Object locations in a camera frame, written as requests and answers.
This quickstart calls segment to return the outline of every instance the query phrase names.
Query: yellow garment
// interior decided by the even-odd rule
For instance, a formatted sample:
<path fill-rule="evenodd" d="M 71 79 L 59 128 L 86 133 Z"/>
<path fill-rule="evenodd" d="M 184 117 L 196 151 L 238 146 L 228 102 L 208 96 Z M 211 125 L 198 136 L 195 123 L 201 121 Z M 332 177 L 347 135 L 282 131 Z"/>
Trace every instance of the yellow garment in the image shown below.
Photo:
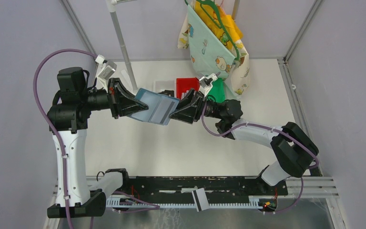
<path fill-rule="evenodd" d="M 214 10 L 211 6 L 203 5 L 203 8 L 208 12 L 208 14 L 212 15 L 215 22 L 219 24 L 217 15 L 215 14 Z M 221 16 L 222 24 L 225 26 L 227 32 L 232 38 L 232 41 L 236 42 L 237 40 L 242 39 L 243 34 L 236 26 L 235 21 L 232 19 L 230 15 L 226 15 L 223 9 L 220 6 L 217 6 L 218 11 Z M 213 34 L 221 41 L 222 44 L 225 45 L 228 50 L 232 49 L 232 43 L 229 41 L 228 36 L 225 34 L 224 30 L 221 28 L 219 29 L 214 22 L 208 17 L 208 15 L 203 11 L 198 1 L 195 1 L 194 11 L 197 15 L 204 21 L 207 27 L 213 32 Z"/>

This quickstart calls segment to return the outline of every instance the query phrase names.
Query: gray wall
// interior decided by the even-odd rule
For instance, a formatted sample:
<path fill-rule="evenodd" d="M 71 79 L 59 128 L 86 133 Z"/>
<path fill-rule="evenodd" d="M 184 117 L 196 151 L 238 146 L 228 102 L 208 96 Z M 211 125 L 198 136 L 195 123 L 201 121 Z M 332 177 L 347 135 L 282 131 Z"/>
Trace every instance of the gray wall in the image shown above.
<path fill-rule="evenodd" d="M 56 157 L 32 81 L 40 61 L 62 48 L 84 46 L 59 1 L 0 1 L 0 228 L 43 226 Z M 58 70 L 71 66 L 93 64 L 80 54 L 60 54 L 44 66 L 38 89 L 46 110 Z"/>
<path fill-rule="evenodd" d="M 112 19 L 104 0 L 69 0 L 97 53 L 122 59 Z M 224 0 L 232 13 L 234 0 Z M 253 58 L 283 57 L 314 0 L 242 0 L 237 24 Z M 189 59 L 177 49 L 187 13 L 184 0 L 137 0 L 117 5 L 117 16 L 131 59 Z"/>
<path fill-rule="evenodd" d="M 366 1 L 325 1 L 289 66 L 347 222 L 366 228 Z"/>

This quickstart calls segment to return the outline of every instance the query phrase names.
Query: red container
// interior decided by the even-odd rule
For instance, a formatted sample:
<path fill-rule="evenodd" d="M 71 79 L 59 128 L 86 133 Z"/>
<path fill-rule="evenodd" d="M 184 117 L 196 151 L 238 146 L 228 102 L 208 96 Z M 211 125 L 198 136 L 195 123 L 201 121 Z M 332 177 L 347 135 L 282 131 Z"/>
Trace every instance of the red container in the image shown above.
<path fill-rule="evenodd" d="M 176 79 L 176 98 L 182 99 L 182 93 L 186 93 L 190 89 L 198 91 L 200 83 L 197 78 L 177 78 Z"/>

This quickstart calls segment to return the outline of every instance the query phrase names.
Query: white table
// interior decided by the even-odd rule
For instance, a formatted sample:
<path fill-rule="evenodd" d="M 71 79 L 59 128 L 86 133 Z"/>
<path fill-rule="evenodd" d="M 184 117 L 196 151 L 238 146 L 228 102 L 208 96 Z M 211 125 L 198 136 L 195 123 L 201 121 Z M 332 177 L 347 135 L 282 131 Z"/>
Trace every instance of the white table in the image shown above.
<path fill-rule="evenodd" d="M 114 77 L 125 69 L 116 62 Z M 138 84 L 152 90 L 155 80 L 195 77 L 190 61 L 132 62 Z M 267 125 L 294 122 L 277 60 L 250 60 L 250 88 L 241 98 L 243 118 Z M 216 132 L 217 119 L 206 118 Z M 210 135 L 201 121 L 189 125 L 171 120 L 167 126 L 122 117 L 110 110 L 88 120 L 86 173 L 126 168 L 130 176 L 256 176 L 276 158 L 273 151 L 249 141 Z"/>

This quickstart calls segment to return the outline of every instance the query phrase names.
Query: gray floor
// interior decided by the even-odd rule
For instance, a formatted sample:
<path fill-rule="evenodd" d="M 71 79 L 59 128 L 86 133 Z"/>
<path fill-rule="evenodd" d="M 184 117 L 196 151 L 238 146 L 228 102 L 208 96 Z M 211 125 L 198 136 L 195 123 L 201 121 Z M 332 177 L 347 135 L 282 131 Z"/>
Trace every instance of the gray floor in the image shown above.
<path fill-rule="evenodd" d="M 279 200 L 279 209 L 293 200 Z M 73 220 L 75 228 L 89 228 L 90 219 Z M 68 228 L 66 220 L 60 227 Z M 161 209 L 132 214 L 107 211 L 95 218 L 95 229 L 333 229 L 329 210 L 324 199 L 301 200 L 292 210 L 263 216 L 261 212 L 247 209 Z"/>

